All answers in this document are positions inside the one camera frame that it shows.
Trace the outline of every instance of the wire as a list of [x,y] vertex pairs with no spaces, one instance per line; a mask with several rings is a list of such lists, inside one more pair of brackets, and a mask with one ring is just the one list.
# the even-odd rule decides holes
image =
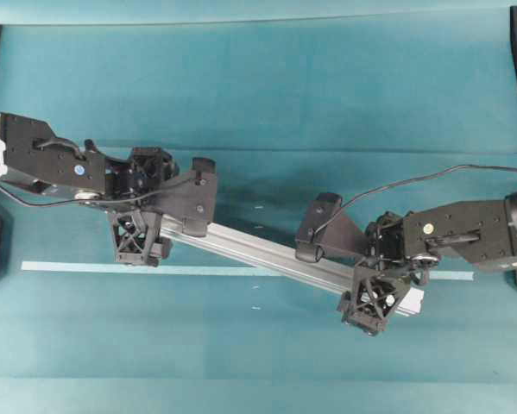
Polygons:
[[475,164],[462,164],[459,166],[451,166],[450,168],[446,168],[445,170],[436,172],[434,174],[429,175],[423,175],[421,177],[414,177],[412,179],[403,179],[402,181],[396,181],[391,184],[382,185],[380,187],[376,187],[372,190],[368,190],[366,192],[363,192],[361,194],[358,194],[351,198],[349,201],[341,205],[341,207],[335,211],[335,214],[331,216],[329,220],[327,220],[325,223],[321,224],[317,229],[314,230],[313,235],[316,235],[318,232],[326,228],[329,224],[333,223],[338,216],[348,207],[350,207],[353,203],[358,201],[361,198],[364,198],[366,196],[370,196],[372,194],[377,194],[379,192],[383,192],[386,190],[390,190],[391,188],[400,187],[403,185],[408,185],[412,183],[418,183],[420,181],[427,181],[429,179],[437,179],[439,177],[442,177],[446,174],[453,173],[454,171],[458,170],[464,170],[464,169],[473,169],[473,170],[497,170],[497,171],[507,171],[509,173],[517,173],[517,168],[514,168],[512,166],[477,166]]
[[145,198],[153,197],[153,196],[155,196],[157,194],[161,194],[163,192],[167,192],[168,190],[171,190],[174,187],[177,187],[179,185],[185,184],[186,182],[191,181],[192,179],[193,178],[191,178],[191,179],[184,179],[184,180],[182,180],[182,181],[180,181],[178,183],[173,183],[171,185],[165,185],[162,188],[160,188],[159,190],[154,190],[154,191],[148,192],[146,194],[142,194],[141,196],[138,196],[138,197],[119,198],[117,200],[95,200],[95,199],[83,200],[83,199],[75,198],[75,199],[70,199],[70,200],[55,201],[55,202],[52,202],[52,203],[38,204],[38,203],[30,203],[30,202],[28,202],[26,200],[23,200],[22,198],[18,197],[16,194],[14,194],[11,191],[7,190],[2,185],[0,185],[0,192],[2,194],[4,194],[5,196],[13,199],[14,201],[19,203],[20,205],[23,205],[24,207],[47,208],[47,207],[60,207],[61,205],[67,205],[67,204],[87,204],[87,203],[89,203],[89,204],[122,204],[122,203],[126,203],[126,202],[133,203],[135,201],[140,201],[140,200],[143,200]]

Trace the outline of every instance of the teal table surface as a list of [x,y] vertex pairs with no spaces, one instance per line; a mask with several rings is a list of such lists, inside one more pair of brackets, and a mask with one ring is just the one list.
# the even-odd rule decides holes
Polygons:
[[[182,169],[210,157],[216,221],[290,246],[320,191],[348,198],[456,164],[517,166],[508,10],[485,3],[502,8],[6,26],[0,111],[110,155],[157,145]],[[349,214],[363,227],[386,210],[515,190],[513,174],[456,172]],[[517,413],[511,273],[434,280],[419,316],[370,338],[339,322],[336,295],[206,275],[244,265],[182,244],[164,274],[72,272],[113,263],[97,210],[25,209],[0,195],[0,215],[0,412]],[[462,260],[440,270],[474,272]]]

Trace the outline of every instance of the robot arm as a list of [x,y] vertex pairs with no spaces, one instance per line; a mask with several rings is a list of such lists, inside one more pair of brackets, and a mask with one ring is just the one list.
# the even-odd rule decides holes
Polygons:
[[312,202],[296,236],[296,257],[356,260],[352,289],[343,293],[338,310],[343,322],[369,335],[386,328],[410,285],[428,283],[429,269],[445,256],[462,257],[483,272],[517,270],[517,192],[404,217],[387,212],[364,232],[341,212],[341,204],[330,193]]
[[0,150],[0,182],[66,199],[43,206],[75,203],[104,210],[117,262],[157,266],[166,258],[172,244],[161,235],[163,216],[195,237],[206,235],[214,217],[218,178],[212,160],[194,158],[192,169],[182,174],[158,147],[136,147],[128,159],[118,160],[92,141],[81,150],[46,122],[5,113]]

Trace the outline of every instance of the aluminum extrusion bar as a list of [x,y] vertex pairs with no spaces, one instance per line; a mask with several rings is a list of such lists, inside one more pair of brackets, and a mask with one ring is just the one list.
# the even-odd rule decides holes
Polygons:
[[[306,263],[295,258],[293,248],[220,224],[209,224],[206,237],[192,237],[181,232],[181,223],[164,216],[161,235],[251,266],[274,270],[290,279],[339,295],[352,287],[352,267],[326,259],[318,263]],[[423,291],[414,288],[412,291],[417,292],[398,309],[402,315],[409,316],[420,311]]]

